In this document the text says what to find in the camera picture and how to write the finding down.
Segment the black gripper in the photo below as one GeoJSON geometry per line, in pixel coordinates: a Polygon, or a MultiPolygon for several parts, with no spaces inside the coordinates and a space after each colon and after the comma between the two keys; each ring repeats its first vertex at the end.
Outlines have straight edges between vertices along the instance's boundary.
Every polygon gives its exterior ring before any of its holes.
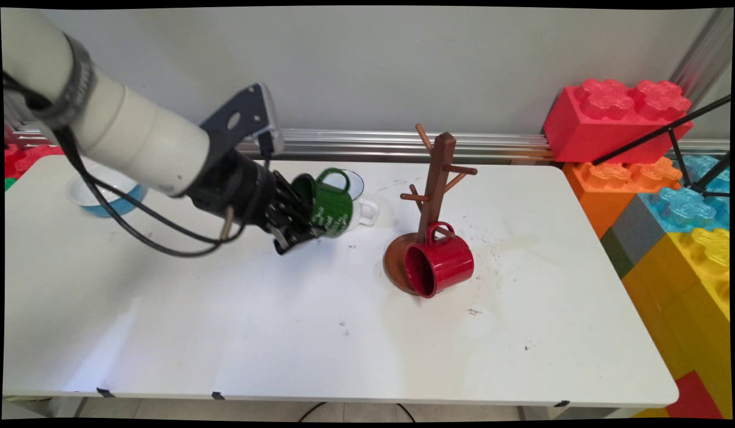
{"type": "Polygon", "coordinates": [[[284,255],[296,246],[326,235],[310,222],[311,206],[284,176],[236,151],[220,155],[210,150],[189,198],[199,210],[218,217],[234,210],[234,222],[255,225],[274,236],[275,252],[284,255]],[[284,213],[294,219],[284,223],[284,213]]]}

